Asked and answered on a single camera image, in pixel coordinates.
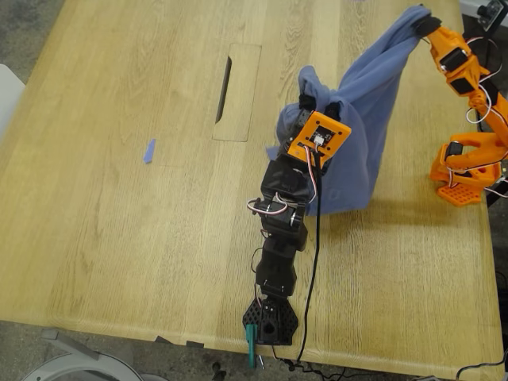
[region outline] rectangular cutout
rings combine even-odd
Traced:
[[[215,140],[247,141],[261,47],[231,44],[214,126]]]

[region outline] blue tape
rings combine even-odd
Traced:
[[[146,148],[146,152],[144,153],[144,156],[143,156],[143,161],[145,164],[152,162],[153,150],[155,149],[155,147],[156,147],[156,140],[151,139],[150,143],[148,143],[148,147]]]

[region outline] white chair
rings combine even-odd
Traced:
[[[25,84],[6,65],[0,64],[0,139],[24,89]]]

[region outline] green clip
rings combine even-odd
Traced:
[[[257,324],[247,324],[245,327],[245,336],[248,343],[248,366],[256,367],[256,338]]]

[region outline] black cable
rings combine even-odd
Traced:
[[[253,272],[254,274],[256,273],[256,270],[254,270],[254,267],[253,267],[253,265],[252,265],[252,261],[254,260],[254,255],[255,255],[255,254],[256,254],[259,250],[261,250],[261,249],[262,249],[262,248],[257,248],[256,250],[254,250],[254,253],[253,253],[253,254],[252,254],[252,256],[251,256],[251,270],[252,270],[252,272]]]
[[[468,369],[476,369],[476,368],[481,368],[481,367],[497,367],[498,365],[504,364],[506,361],[506,356],[508,356],[508,349],[505,351],[505,354],[502,356],[502,360],[498,361],[497,363],[481,363],[481,364],[468,365],[467,367],[463,367],[463,368],[459,369],[459,371],[457,372],[457,374],[455,376],[455,381],[459,381],[460,373],[462,373],[463,371],[466,371]]]
[[[357,377],[360,375],[383,375],[384,372],[381,371],[363,371],[362,373],[353,373],[352,375],[345,375],[345,372],[348,370],[347,367],[342,368],[341,373],[333,373],[332,375],[325,375],[322,371],[318,369],[312,368],[312,364],[307,362],[307,369],[301,364],[294,364],[293,361],[288,359],[280,359],[277,356],[275,358],[279,361],[282,361],[288,366],[289,371],[294,371],[296,368],[302,369],[302,373],[314,373],[315,375],[319,375],[321,377],[321,381],[330,380],[330,381],[339,381],[342,378],[351,379],[352,377]]]
[[[310,278],[309,294],[307,295],[307,301],[305,304],[305,313],[303,314],[303,339],[300,353],[296,358],[296,362],[299,363],[302,358],[303,350],[305,349],[305,343],[307,341],[307,315],[309,314],[310,297],[312,296],[312,290],[314,288],[314,280],[316,279],[316,270],[318,268],[318,257],[319,257],[319,220],[321,219],[321,155],[319,152],[312,152],[314,155],[314,164],[316,167],[316,190],[317,190],[317,214],[316,214],[316,253],[314,254],[314,265],[312,267],[312,276]]]

